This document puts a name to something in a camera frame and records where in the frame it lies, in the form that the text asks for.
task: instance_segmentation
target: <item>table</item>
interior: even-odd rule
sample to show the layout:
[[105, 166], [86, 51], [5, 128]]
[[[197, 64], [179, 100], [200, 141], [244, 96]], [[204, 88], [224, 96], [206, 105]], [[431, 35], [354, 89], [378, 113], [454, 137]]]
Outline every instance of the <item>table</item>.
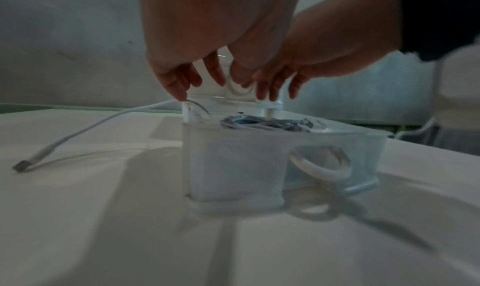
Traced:
[[389, 140], [380, 187], [352, 200], [428, 241], [351, 217], [198, 221], [184, 210], [180, 114], [132, 113], [10, 168], [109, 112], [0, 115], [0, 284], [476, 285], [480, 158]]

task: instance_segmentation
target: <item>person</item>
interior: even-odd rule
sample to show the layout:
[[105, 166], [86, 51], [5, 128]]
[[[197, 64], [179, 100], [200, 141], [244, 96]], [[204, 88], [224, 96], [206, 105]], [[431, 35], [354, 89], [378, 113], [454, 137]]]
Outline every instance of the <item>person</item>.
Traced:
[[184, 100], [190, 84], [201, 84], [191, 65], [198, 58], [225, 83], [216, 49], [227, 45], [233, 81], [257, 82], [257, 97], [275, 101], [291, 76], [295, 98], [311, 78], [348, 75], [395, 51], [437, 60], [480, 33], [480, 0], [327, 0], [291, 22], [297, 1], [142, 0], [150, 65]]

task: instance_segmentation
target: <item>metal connector tip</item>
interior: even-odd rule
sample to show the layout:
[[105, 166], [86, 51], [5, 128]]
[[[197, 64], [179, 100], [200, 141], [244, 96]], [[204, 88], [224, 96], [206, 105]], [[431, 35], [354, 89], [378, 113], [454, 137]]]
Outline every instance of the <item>metal connector tip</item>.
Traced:
[[33, 165], [31, 162], [28, 162], [26, 160], [22, 160], [21, 162], [19, 162], [18, 164], [16, 164], [12, 168], [16, 172], [21, 173], [21, 172], [24, 172], [25, 170], [27, 170], [27, 168], [30, 167], [31, 165]]

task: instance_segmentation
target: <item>wall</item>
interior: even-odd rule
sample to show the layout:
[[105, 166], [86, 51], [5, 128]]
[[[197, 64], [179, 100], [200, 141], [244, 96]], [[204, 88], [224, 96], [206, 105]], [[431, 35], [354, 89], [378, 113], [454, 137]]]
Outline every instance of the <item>wall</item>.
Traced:
[[[323, 0], [300, 0], [297, 10]], [[144, 61], [139, 0], [0, 0], [0, 102], [127, 107], [168, 98]], [[335, 119], [422, 123], [432, 66], [391, 55], [312, 80], [285, 108]]]

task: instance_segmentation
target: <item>white cable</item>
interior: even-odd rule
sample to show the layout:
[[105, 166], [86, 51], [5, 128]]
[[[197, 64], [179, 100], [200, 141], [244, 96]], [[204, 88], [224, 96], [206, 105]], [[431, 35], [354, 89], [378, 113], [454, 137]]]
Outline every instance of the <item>white cable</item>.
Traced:
[[[176, 102], [176, 100], [171, 99], [171, 100], [167, 100], [167, 101], [163, 101], [163, 102], [159, 102], [159, 103], [155, 103], [155, 104], [151, 104], [151, 105], [147, 105], [147, 106], [136, 107], [136, 108], [126, 109], [126, 110], [117, 112], [117, 113], [115, 113], [113, 115], [110, 115], [110, 116], [108, 116], [108, 117], [106, 117], [106, 118], [104, 118], [104, 119], [102, 119], [98, 122], [95, 122], [91, 126], [88, 126], [84, 129], [78, 131], [78, 132], [75, 132], [75, 133], [67, 135], [67, 136], [65, 136], [61, 139], [58, 139], [57, 141], [55, 141], [55, 142], [49, 144], [48, 146], [44, 147], [43, 149], [41, 149], [40, 151], [38, 151], [34, 155], [30, 156], [28, 159], [22, 160], [21, 162], [19, 162], [18, 164], [13, 166], [13, 169], [15, 171], [19, 172], [19, 173], [25, 171], [30, 166], [38, 164], [40, 161], [44, 160], [47, 156], [52, 154], [55, 151], [55, 148], [57, 148], [58, 146], [64, 144], [65, 142], [72, 139], [73, 137], [81, 135], [81, 134], [83, 134], [83, 133], [101, 125], [102, 123], [107, 122], [110, 119], [113, 119], [113, 118], [118, 117], [118, 116], [123, 115], [123, 114], [131, 113], [131, 112], [138, 112], [138, 111], [143, 111], [143, 110], [161, 108], [161, 107], [164, 107], [164, 106], [166, 106], [168, 104], [171, 104], [171, 103], [174, 103], [174, 102]], [[197, 103], [195, 101], [192, 101], [192, 100], [186, 100], [185, 102], [189, 102], [189, 103], [199, 107], [204, 112], [206, 112], [207, 115], [211, 116], [211, 114], [199, 103]]]
[[393, 139], [401, 139], [403, 136], [420, 135], [428, 131], [435, 124], [435, 118], [430, 118], [420, 129], [415, 131], [400, 131], [395, 134]]

